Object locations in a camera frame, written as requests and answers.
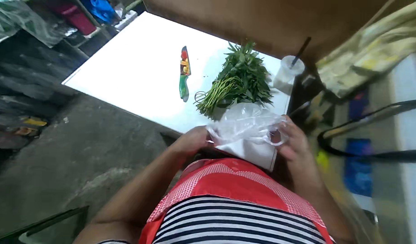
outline red container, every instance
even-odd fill
[[[96,30],[96,27],[84,15],[80,9],[71,3],[64,3],[59,6],[53,6],[52,9],[59,13],[66,21],[71,23],[85,36]]]

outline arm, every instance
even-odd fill
[[[204,126],[181,136],[150,163],[97,213],[74,241],[96,244],[104,240],[138,241],[140,231],[160,202],[182,164],[202,147],[209,146]]]
[[[286,144],[278,146],[277,151],[287,160],[295,193],[312,204],[338,244],[353,243],[347,220],[319,174],[306,135],[288,116],[287,119],[288,123],[281,130],[290,138]]]

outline concrete floor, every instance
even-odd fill
[[[71,208],[89,216],[165,148],[164,127],[80,95],[0,171],[0,235]]]

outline wall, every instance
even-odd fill
[[[303,60],[316,62],[360,29],[386,0],[144,0],[149,12],[282,58],[312,37]],[[383,16],[413,0],[396,0]]]

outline plastic cup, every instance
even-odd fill
[[[295,65],[291,68],[292,61],[295,56],[286,56],[281,60],[281,67],[274,78],[273,86],[280,91],[285,90],[286,86],[294,84],[295,77],[304,71],[303,61],[297,60]]]

